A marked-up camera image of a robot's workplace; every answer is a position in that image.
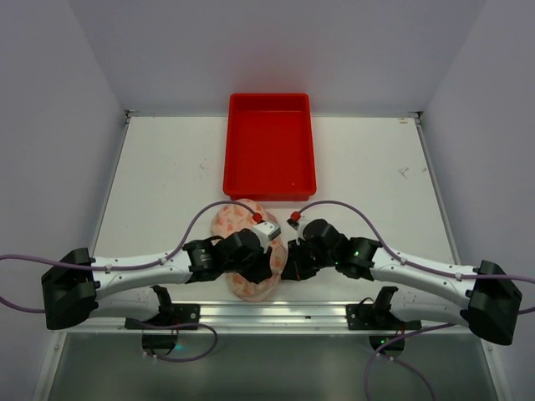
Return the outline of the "pink tulip mesh laundry bag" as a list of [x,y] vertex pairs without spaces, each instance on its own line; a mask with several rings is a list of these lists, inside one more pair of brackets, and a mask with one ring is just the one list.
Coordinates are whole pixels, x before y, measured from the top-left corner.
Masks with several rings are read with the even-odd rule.
[[247,302],[268,300],[288,261],[288,249],[282,239],[261,235],[256,217],[261,222],[278,223],[263,206],[248,199],[222,206],[211,223],[211,235],[217,239],[226,269],[227,286]]

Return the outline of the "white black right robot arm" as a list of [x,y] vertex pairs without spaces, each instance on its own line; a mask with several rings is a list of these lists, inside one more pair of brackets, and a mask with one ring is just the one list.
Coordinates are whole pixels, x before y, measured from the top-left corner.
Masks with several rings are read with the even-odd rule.
[[491,261],[449,265],[413,258],[381,241],[351,237],[324,219],[288,219],[296,239],[288,243],[286,281],[303,281],[324,268],[347,278],[380,282],[372,305],[357,314],[376,327],[438,322],[468,328],[490,343],[512,344],[522,293]]

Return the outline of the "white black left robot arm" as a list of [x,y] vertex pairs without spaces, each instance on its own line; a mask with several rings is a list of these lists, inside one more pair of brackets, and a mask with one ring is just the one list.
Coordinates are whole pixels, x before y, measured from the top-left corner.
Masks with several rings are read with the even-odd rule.
[[264,221],[224,239],[190,241],[161,254],[92,258],[87,249],[76,249],[41,277],[46,327],[67,329],[95,317],[172,324],[177,319],[167,285],[213,282],[234,272],[263,282],[273,276],[271,242],[279,235],[276,224]]

